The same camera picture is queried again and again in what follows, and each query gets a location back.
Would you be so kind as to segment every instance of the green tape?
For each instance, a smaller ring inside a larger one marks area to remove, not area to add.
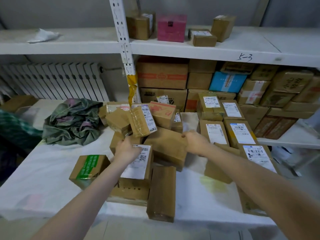
[[[97,166],[99,155],[88,155],[84,165],[78,173],[76,179],[87,179],[90,176],[91,170]]]

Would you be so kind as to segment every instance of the white table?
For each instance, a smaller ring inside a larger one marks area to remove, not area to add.
[[[40,100],[34,125],[41,127],[40,119],[53,111],[54,103]],[[196,113],[182,113],[184,130],[196,129]],[[98,140],[86,146],[38,145],[18,169],[0,187],[0,215],[8,220],[25,217],[52,217],[65,206],[80,189],[69,180],[70,173],[80,155],[105,154],[112,157],[109,145],[113,136],[104,129]],[[185,167],[176,177],[175,222],[149,220],[146,207],[105,202],[97,220],[132,218],[148,224],[168,227],[204,227],[220,231],[238,231],[256,227],[277,230],[268,217],[243,214],[235,183],[225,184],[204,176],[207,159],[187,155]]]

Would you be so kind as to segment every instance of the radiator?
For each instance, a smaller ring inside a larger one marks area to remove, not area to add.
[[[102,71],[98,63],[9,64],[0,66],[0,77],[18,95],[108,102],[101,79]]]

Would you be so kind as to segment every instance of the crumpled white paper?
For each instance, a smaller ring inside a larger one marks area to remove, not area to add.
[[[49,40],[55,40],[60,36],[59,33],[55,33],[52,31],[46,31],[44,29],[39,28],[38,33],[35,35],[34,39],[27,41],[29,44],[46,42]]]

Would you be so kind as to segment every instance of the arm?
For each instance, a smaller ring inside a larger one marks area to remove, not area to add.
[[[90,186],[73,198],[31,239],[83,239],[118,178],[126,167],[137,158],[141,150],[141,147],[131,145],[130,137],[126,137],[123,142],[120,141],[116,147],[113,162]]]
[[[320,238],[320,204],[280,175],[210,144],[195,131],[185,132],[187,151],[219,166],[274,220],[290,240]]]

